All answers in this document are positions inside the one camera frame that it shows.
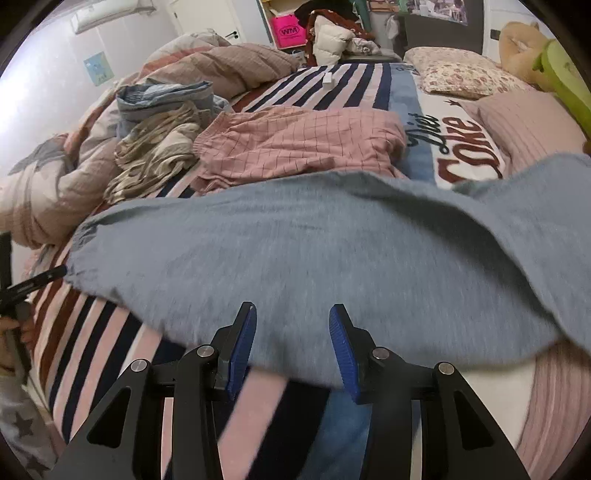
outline stuffed animal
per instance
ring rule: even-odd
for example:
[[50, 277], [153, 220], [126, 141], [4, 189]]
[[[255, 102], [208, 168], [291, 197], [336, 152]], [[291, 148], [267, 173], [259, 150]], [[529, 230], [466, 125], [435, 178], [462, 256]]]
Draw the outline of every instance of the stuffed animal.
[[544, 73], [534, 70], [534, 63], [550, 40], [540, 32], [537, 22], [526, 25], [509, 22], [501, 30], [499, 54], [503, 70], [545, 92], [554, 88]]

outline star print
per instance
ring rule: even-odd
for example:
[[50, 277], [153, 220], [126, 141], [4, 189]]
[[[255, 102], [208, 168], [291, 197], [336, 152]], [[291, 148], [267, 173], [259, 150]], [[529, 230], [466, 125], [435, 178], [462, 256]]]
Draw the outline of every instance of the star print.
[[14, 415], [16, 417], [16, 420], [14, 422], [14, 426], [16, 428], [18, 428], [18, 437], [20, 439], [22, 439], [23, 437], [26, 437], [27, 435], [30, 435], [32, 437], [33, 430], [31, 429], [31, 427], [33, 426], [33, 419], [25, 420], [24, 418], [21, 417], [19, 412], [16, 412]]
[[49, 470], [48, 467], [46, 467], [45, 465], [43, 465], [39, 460], [37, 460], [35, 457], [30, 457], [29, 461], [27, 462], [27, 464], [25, 465], [25, 468], [27, 470], [31, 470], [33, 472], [37, 472], [38, 475], [43, 478], [45, 475], [45, 472], [47, 472]]

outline pink checkered fabric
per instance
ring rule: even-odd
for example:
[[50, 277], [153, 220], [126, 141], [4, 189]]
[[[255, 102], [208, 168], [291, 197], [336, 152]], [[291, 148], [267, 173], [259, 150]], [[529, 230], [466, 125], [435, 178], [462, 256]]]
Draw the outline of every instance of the pink checkered fabric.
[[404, 178], [394, 164], [407, 139], [396, 113], [273, 106], [221, 113], [197, 137], [191, 187], [200, 194], [235, 185], [326, 170], [366, 170]]

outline air conditioner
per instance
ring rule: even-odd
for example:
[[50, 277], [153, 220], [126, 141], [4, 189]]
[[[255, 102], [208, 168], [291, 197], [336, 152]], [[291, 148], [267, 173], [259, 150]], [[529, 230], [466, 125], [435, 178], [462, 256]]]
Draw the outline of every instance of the air conditioner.
[[152, 0], [102, 0], [80, 8], [72, 17], [74, 33], [81, 33], [101, 23], [137, 12], [156, 10]]

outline silver bolt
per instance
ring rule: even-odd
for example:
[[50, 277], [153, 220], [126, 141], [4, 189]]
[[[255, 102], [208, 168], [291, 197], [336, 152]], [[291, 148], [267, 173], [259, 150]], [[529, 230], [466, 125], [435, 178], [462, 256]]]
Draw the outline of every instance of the silver bolt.
[[147, 366], [148, 366], [148, 362], [146, 360], [143, 360], [140, 358], [139, 360], [135, 360], [131, 364], [131, 369], [134, 372], [141, 372], [141, 371], [145, 370]]
[[443, 375], [451, 375], [452, 373], [454, 373], [456, 371], [456, 369], [453, 368], [452, 364], [448, 364], [447, 362], [443, 362], [443, 363], [439, 364], [439, 371]]
[[211, 345], [202, 345], [197, 349], [197, 354], [198, 356], [206, 357], [212, 356], [215, 351], [215, 348]]
[[390, 356], [390, 352], [383, 347], [374, 348], [374, 351], [371, 352], [371, 354], [378, 360], [386, 360]]

